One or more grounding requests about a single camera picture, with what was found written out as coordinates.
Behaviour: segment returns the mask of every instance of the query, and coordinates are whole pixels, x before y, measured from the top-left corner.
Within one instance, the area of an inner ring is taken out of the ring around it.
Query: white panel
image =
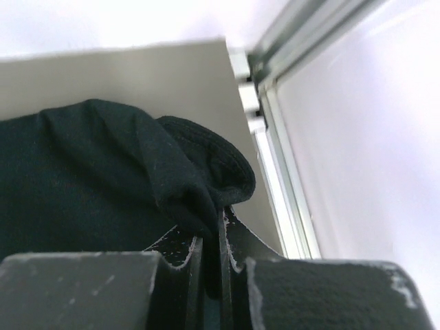
[[[438,327],[439,17],[391,0],[278,90],[322,255],[399,263]]]
[[[0,57],[226,37],[252,47],[287,0],[2,0]]]

